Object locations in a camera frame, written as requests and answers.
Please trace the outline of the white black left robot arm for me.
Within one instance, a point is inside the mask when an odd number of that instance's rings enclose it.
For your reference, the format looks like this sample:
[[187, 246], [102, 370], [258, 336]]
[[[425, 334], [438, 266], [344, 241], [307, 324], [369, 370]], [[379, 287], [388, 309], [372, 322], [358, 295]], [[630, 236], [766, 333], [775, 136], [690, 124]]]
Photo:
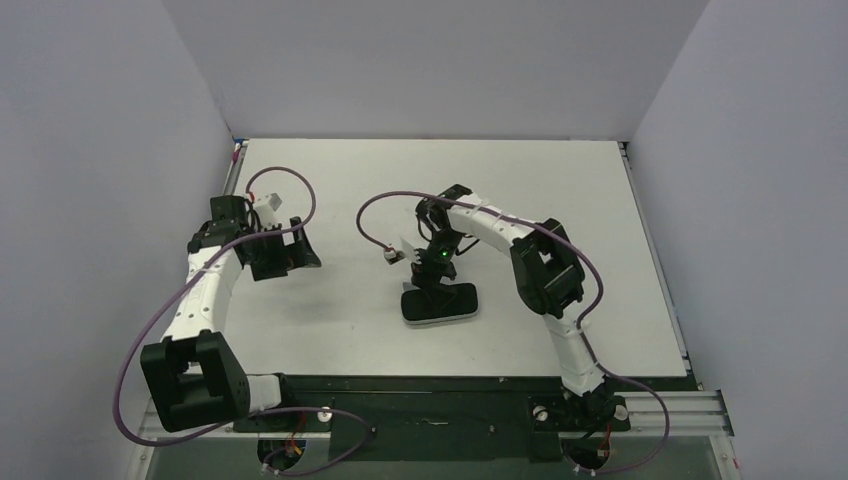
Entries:
[[166, 431], [238, 421], [293, 404], [284, 374], [248, 374], [224, 336], [233, 289], [244, 270], [263, 281], [322, 265], [302, 219], [279, 222], [281, 204], [276, 193], [214, 197], [210, 219], [188, 242], [188, 289], [179, 295], [161, 340], [140, 354]]

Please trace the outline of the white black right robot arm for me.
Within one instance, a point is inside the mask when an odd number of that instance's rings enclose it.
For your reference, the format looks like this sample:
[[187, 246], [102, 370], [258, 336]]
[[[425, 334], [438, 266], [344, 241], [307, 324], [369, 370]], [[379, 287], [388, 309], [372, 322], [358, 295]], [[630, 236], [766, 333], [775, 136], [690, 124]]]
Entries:
[[431, 237], [426, 247], [414, 251], [411, 281], [401, 295], [404, 320], [422, 325], [477, 313], [477, 289], [457, 282], [453, 263], [462, 238], [473, 237], [509, 258], [520, 299], [543, 318], [558, 359], [566, 418], [577, 429], [610, 421], [621, 408], [577, 321], [566, 315], [568, 306], [583, 299], [586, 274], [562, 225], [553, 218], [533, 222], [512, 217], [459, 184], [420, 200], [415, 216]]

